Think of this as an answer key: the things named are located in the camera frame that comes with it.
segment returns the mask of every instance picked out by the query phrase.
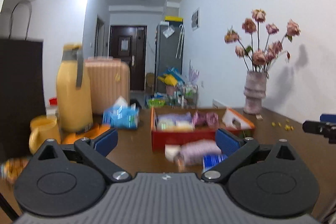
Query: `flower stem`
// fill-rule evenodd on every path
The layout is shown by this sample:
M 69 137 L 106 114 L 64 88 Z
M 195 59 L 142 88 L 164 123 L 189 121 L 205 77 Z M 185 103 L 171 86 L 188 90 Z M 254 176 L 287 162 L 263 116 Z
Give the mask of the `flower stem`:
M 259 22 L 258 22 L 258 50 L 260 50 L 260 39 L 259 39 Z
M 264 52 L 266 52 L 266 49 L 267 49 L 267 46 L 268 46 L 269 36 L 270 36 L 270 35 L 268 35 L 267 42 L 266 42 L 266 47 L 265 47 Z
M 283 54 L 287 53 L 287 51 L 283 51 L 282 53 L 279 53 L 278 54 L 278 57 L 276 59 L 274 59 L 273 61 L 271 61 L 268 65 L 267 65 L 267 68 L 266 68 L 266 72 L 268 72 L 272 66 L 274 65 L 274 63 L 276 62 L 276 60 L 279 59 L 280 56 L 282 56 Z
M 240 40 L 238 40 L 238 42 L 239 42 L 239 44 L 243 47 L 244 51 L 247 53 L 245 47 L 244 47 L 243 44 L 240 42 Z
M 285 33 L 285 35 L 283 36 L 282 40 L 281 40 L 281 44 L 283 43 L 285 37 L 287 36 L 287 32 Z
M 254 52 L 253 50 L 253 35 L 251 34 L 251 48 L 252 48 L 252 53 Z
M 246 63 L 245 56 L 243 56 L 243 58 L 244 58 L 244 62 L 245 62 L 245 65 L 246 65 L 246 67 L 247 67 L 247 71 L 248 71 L 248 70 L 249 70 L 249 67 L 248 67 L 248 65 L 247 65 L 247 63 Z

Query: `pink vase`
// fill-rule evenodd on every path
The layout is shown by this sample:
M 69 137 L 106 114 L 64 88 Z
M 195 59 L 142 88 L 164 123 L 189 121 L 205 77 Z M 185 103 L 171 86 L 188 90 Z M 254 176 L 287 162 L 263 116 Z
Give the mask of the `pink vase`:
M 261 101 L 266 97 L 267 74 L 263 72 L 248 71 L 245 91 L 246 103 L 244 112 L 247 114 L 260 114 Z

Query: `orange box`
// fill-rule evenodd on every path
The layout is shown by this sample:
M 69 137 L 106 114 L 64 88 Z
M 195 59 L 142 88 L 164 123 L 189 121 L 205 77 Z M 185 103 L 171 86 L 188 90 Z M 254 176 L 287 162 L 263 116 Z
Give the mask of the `orange box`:
M 156 128 L 157 115 L 164 114 L 186 114 L 188 112 L 193 116 L 196 111 L 201 113 L 215 112 L 218 114 L 219 127 L 230 131 L 238 137 L 244 138 L 252 135 L 255 129 L 254 124 L 243 117 L 241 114 L 230 108 L 214 109 L 172 109 L 172 108 L 152 108 L 151 130 L 152 130 L 152 150 L 165 150 L 165 145 L 184 145 L 199 140 L 215 140 L 217 128 L 196 127 L 191 132 L 168 132 L 159 131 Z

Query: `wall picture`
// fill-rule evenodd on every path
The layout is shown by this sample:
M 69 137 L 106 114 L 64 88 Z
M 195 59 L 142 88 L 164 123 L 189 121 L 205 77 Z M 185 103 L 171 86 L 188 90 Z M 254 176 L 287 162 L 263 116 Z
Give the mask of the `wall picture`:
M 193 16 L 191 18 L 191 27 L 193 28 L 193 31 L 200 27 L 200 9 L 199 8 L 196 10 L 196 12 L 193 13 Z

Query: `yellow mug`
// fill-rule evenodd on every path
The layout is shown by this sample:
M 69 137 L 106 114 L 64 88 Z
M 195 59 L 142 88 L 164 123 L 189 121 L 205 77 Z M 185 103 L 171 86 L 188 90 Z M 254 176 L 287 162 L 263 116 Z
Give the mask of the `yellow mug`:
M 57 118 L 55 116 L 39 116 L 30 122 L 31 134 L 29 137 L 29 150 L 35 154 L 47 139 L 55 139 L 61 143 Z

